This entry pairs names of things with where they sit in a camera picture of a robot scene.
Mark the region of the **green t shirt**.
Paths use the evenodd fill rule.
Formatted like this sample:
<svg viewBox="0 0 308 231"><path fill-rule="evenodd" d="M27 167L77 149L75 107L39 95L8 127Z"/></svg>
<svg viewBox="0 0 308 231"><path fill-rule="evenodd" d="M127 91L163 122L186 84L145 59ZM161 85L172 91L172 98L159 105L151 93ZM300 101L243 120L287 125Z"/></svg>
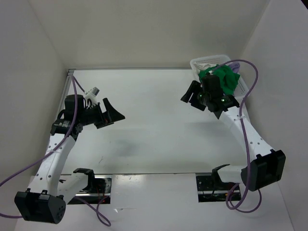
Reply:
<svg viewBox="0 0 308 231"><path fill-rule="evenodd" d="M205 70L201 70L198 74L199 79L202 80L206 77L206 74L210 71L212 71L213 75L216 75L219 77L220 80L220 86L224 92L225 95L233 95L234 91L238 85L238 80L240 78L240 75L237 73L234 73L233 70L228 65L223 65L219 67L218 69L214 70L217 67L217 65L213 67L209 67Z"/></svg>

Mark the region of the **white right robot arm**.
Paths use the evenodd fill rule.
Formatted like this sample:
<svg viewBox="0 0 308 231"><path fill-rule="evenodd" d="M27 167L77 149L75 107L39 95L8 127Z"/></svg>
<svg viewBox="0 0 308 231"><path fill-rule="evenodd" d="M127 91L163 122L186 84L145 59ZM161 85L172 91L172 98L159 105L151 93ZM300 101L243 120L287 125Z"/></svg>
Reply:
<svg viewBox="0 0 308 231"><path fill-rule="evenodd" d="M233 95L225 95L219 81L192 81L181 101L204 111L208 109L223 122L248 156L246 166L224 164L212 170L211 184L222 189L228 183L242 183L252 192L282 178L286 156L266 143L243 112Z"/></svg>

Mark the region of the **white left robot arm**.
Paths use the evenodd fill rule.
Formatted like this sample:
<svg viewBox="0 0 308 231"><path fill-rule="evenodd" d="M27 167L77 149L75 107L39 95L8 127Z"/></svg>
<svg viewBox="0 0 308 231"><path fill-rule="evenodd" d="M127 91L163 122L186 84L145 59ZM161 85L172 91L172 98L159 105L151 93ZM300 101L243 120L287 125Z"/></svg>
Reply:
<svg viewBox="0 0 308 231"><path fill-rule="evenodd" d="M94 171L77 168L65 180L61 173L70 151L73 149L83 127L93 124L97 129L124 120L108 101L102 112L100 103L86 106L82 95L68 95L64 109L52 125L49 147L37 174L24 192L17 192L14 202L26 221L58 224L65 213L66 205L79 191L87 193L96 188Z"/></svg>

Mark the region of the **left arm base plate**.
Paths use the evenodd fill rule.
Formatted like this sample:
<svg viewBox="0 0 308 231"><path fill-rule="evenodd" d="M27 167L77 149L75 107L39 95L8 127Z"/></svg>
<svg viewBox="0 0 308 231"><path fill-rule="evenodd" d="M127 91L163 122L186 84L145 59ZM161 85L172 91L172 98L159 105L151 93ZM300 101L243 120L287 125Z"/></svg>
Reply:
<svg viewBox="0 0 308 231"><path fill-rule="evenodd" d="M97 204L101 199L104 204L110 203L112 177L100 175L90 178L85 174L62 175L57 195L62 196L66 204L77 205L78 197L89 204Z"/></svg>

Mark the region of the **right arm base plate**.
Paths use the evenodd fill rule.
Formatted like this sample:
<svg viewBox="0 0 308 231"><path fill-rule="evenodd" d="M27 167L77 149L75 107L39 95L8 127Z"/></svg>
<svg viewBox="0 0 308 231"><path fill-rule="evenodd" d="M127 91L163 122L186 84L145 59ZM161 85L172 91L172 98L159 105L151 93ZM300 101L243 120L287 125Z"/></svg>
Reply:
<svg viewBox="0 0 308 231"><path fill-rule="evenodd" d="M211 173L196 174L198 202L225 202L234 183L215 184Z"/></svg>

